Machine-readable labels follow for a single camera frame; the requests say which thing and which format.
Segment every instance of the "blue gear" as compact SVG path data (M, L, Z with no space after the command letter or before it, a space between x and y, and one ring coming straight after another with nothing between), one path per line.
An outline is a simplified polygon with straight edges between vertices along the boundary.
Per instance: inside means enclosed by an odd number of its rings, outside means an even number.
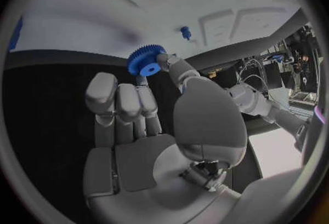
M156 61L158 54L166 54L160 45L146 45L131 53L127 61L128 71L132 75L150 76L161 68Z

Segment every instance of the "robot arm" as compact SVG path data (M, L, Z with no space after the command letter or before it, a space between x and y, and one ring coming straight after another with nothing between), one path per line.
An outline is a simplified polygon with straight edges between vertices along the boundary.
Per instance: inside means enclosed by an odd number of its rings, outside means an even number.
M296 140L295 147L302 150L308 124L293 113L280 109L273 101L246 83L233 86L228 90L230 96L242 113L260 115L269 123L276 123L289 132Z

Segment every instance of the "white robotic arm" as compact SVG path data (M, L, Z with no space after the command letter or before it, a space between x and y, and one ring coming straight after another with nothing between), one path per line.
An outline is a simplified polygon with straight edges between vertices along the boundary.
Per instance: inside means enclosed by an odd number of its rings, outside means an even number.
M268 100L262 93L246 83L228 89L228 93L242 113L260 115L269 123L276 123L289 132L296 140L295 147L302 150L308 124L293 113L281 109L275 102Z

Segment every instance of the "white surface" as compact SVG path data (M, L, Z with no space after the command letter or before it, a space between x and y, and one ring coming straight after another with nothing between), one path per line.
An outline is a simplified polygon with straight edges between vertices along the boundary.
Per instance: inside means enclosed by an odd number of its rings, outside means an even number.
M271 35L299 8L294 0L33 0L16 51L78 50L127 58L156 43L188 58ZM188 26L191 41L179 29Z
M263 177L300 168L302 155L294 147L294 138L283 129L249 137Z

